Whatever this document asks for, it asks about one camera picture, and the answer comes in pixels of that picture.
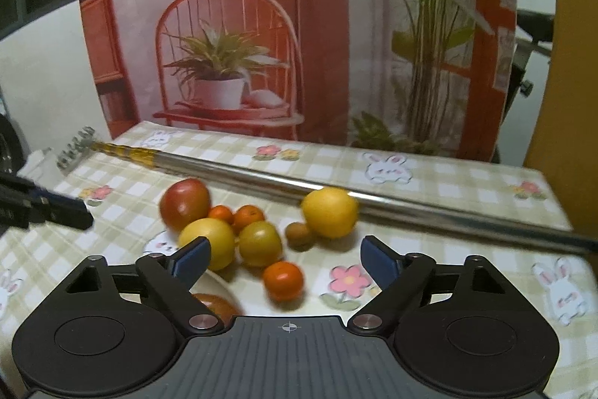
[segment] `bunny print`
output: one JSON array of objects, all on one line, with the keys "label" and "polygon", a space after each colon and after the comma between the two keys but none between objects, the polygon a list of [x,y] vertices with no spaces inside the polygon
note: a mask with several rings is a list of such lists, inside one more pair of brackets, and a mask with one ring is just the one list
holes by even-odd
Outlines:
[{"label": "bunny print", "polygon": [[10,269],[4,271],[0,277],[0,319],[4,316],[8,306],[8,298],[16,293],[21,287],[23,279],[10,278]]},{"label": "bunny print", "polygon": [[366,176],[376,184],[385,181],[408,183],[411,180],[411,172],[402,166],[407,159],[401,154],[393,154],[385,159],[378,154],[366,152],[364,158],[370,163],[366,168]]},{"label": "bunny print", "polygon": [[179,250],[176,236],[168,230],[160,232],[156,237],[145,245],[144,255],[158,252],[164,255],[172,255]]},{"label": "bunny print", "polygon": [[176,134],[176,132],[155,131],[153,134],[151,134],[151,136],[144,139],[139,146],[142,148],[163,148],[169,143],[170,138],[173,136],[173,134]]},{"label": "bunny print", "polygon": [[561,257],[557,260],[554,271],[540,263],[534,264],[531,270],[548,291],[554,316],[563,325],[569,325],[574,316],[582,316],[587,311],[584,297],[570,280],[571,265],[566,258]]}]

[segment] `photo backdrop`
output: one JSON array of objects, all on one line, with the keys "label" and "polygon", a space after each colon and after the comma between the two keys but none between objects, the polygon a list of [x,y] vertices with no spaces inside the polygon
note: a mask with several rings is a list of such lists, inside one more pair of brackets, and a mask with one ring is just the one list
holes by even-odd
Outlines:
[{"label": "photo backdrop", "polygon": [[515,0],[81,0],[114,136],[178,127],[489,160]]}]

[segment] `red chair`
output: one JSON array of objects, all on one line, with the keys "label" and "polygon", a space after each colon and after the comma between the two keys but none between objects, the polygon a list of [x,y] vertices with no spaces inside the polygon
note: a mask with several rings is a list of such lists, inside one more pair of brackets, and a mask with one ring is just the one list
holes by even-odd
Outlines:
[{"label": "red chair", "polygon": [[[284,62],[284,67],[266,67],[266,77],[254,75],[251,79],[252,89],[276,93],[284,106],[265,109],[243,105],[240,109],[225,110],[188,103],[189,88],[182,82],[185,73],[173,76],[175,69],[165,65],[185,56],[177,37],[203,36],[200,19],[217,30],[250,34],[256,44],[269,48],[270,56]],[[292,21],[276,0],[175,0],[158,22],[155,48],[164,107],[154,114],[155,118],[166,119],[167,125],[173,121],[186,122],[197,124],[199,129],[243,130],[253,136],[275,131],[279,137],[297,140],[297,125],[304,121],[297,107],[301,53]]]}]

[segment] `small orange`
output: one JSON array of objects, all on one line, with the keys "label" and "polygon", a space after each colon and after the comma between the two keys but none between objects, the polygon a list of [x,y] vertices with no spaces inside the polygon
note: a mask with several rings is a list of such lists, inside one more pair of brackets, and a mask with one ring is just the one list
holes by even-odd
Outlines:
[{"label": "small orange", "polygon": [[241,232],[245,227],[253,222],[260,222],[265,220],[264,212],[254,205],[243,205],[234,214],[234,220],[232,221],[232,228],[237,234]]},{"label": "small orange", "polygon": [[210,218],[217,218],[218,220],[222,220],[223,222],[232,225],[234,220],[234,215],[232,210],[228,208],[226,205],[216,205],[212,207],[209,212],[207,212],[207,216]]},{"label": "small orange", "polygon": [[303,293],[303,272],[293,263],[280,261],[266,267],[262,279],[274,301],[291,301]]}]

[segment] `yellow fruit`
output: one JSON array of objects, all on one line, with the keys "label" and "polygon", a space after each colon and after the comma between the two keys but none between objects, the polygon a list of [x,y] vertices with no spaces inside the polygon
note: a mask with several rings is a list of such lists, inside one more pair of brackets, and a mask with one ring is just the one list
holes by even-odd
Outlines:
[{"label": "yellow fruit", "polygon": [[249,224],[238,235],[238,252],[248,266],[266,267],[282,255],[280,235],[270,222]]},{"label": "yellow fruit", "polygon": [[217,218],[202,218],[191,222],[179,234],[179,247],[198,237],[205,237],[210,241],[210,271],[220,271],[234,260],[234,232],[228,223]]},{"label": "yellow fruit", "polygon": [[286,226],[285,237],[289,246],[302,246],[311,244],[316,236],[311,229],[301,222],[293,222]]},{"label": "yellow fruit", "polygon": [[312,191],[301,202],[307,226],[329,239],[345,237],[353,230],[358,207],[357,200],[339,188]]}]

